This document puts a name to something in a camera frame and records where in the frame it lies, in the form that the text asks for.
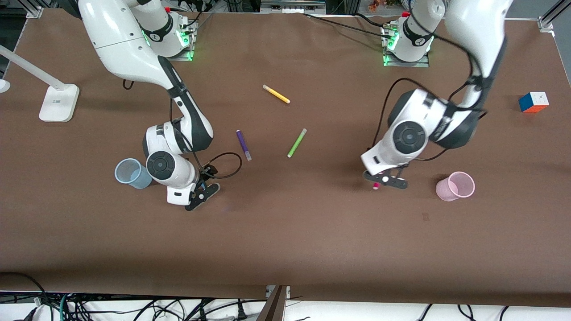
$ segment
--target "purple marker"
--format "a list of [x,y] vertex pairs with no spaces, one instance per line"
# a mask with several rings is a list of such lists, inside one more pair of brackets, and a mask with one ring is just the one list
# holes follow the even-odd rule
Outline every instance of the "purple marker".
[[250,156],[250,152],[248,151],[248,146],[246,146],[246,141],[244,140],[244,136],[242,136],[242,132],[240,130],[236,130],[236,136],[238,136],[238,140],[240,141],[240,145],[242,146],[242,150],[246,155],[246,159],[248,161],[252,160],[252,156]]

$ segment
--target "blue cube face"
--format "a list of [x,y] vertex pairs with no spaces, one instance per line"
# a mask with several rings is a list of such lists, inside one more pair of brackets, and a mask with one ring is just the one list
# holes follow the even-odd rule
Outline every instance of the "blue cube face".
[[533,106],[533,99],[531,93],[520,98],[520,109],[521,111],[526,111]]

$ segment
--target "teal cable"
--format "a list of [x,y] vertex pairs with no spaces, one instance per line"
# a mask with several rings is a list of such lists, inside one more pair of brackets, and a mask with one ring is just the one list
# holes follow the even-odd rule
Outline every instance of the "teal cable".
[[68,294],[64,294],[62,301],[59,303],[59,321],[63,321],[63,305],[66,303],[66,298]]

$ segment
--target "rubik's cube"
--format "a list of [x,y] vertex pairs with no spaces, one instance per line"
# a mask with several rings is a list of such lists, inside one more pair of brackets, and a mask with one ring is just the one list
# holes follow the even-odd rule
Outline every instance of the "rubik's cube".
[[531,91],[520,98],[520,108],[524,113],[537,113],[547,106],[549,106],[549,101],[543,91]]

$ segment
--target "yellow marker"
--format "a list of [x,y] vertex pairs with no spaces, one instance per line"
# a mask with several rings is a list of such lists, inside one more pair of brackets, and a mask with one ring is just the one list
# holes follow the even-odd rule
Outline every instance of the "yellow marker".
[[279,99],[281,99],[284,103],[289,103],[289,99],[287,99],[286,97],[282,96],[279,92],[277,92],[277,91],[271,89],[270,87],[268,87],[268,86],[266,86],[266,85],[264,85],[263,88],[266,89],[267,91],[269,91],[270,94],[272,94],[272,95],[278,97]]

